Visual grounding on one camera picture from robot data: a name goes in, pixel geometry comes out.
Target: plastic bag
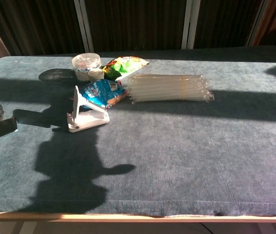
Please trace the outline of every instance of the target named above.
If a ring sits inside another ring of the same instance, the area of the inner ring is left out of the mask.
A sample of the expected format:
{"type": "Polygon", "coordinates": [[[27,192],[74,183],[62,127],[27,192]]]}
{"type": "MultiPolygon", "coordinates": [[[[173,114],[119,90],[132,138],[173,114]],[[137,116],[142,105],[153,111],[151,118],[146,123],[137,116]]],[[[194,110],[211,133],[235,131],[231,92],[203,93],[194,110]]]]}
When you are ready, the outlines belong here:
{"type": "Polygon", "coordinates": [[[119,83],[106,79],[88,84],[79,92],[88,101],[105,108],[115,105],[127,94],[127,91],[119,83]]]}
{"type": "Polygon", "coordinates": [[[148,61],[145,61],[139,57],[118,57],[104,66],[102,70],[104,71],[106,78],[111,80],[119,80],[139,70],[147,64],[149,64],[148,61]]]}

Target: white plastic stand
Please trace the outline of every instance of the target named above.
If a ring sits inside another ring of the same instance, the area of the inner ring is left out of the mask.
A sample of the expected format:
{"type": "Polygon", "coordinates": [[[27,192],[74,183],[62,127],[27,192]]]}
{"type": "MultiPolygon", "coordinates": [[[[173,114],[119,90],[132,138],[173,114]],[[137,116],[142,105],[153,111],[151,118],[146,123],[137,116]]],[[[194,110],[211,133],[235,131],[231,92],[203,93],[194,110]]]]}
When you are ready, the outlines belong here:
{"type": "Polygon", "coordinates": [[[79,93],[77,86],[75,86],[74,91],[73,112],[71,114],[67,113],[67,117],[69,131],[71,133],[105,124],[110,121],[106,108],[100,107],[85,99],[79,93]],[[82,105],[88,106],[92,110],[79,112],[79,107],[82,105]]]}

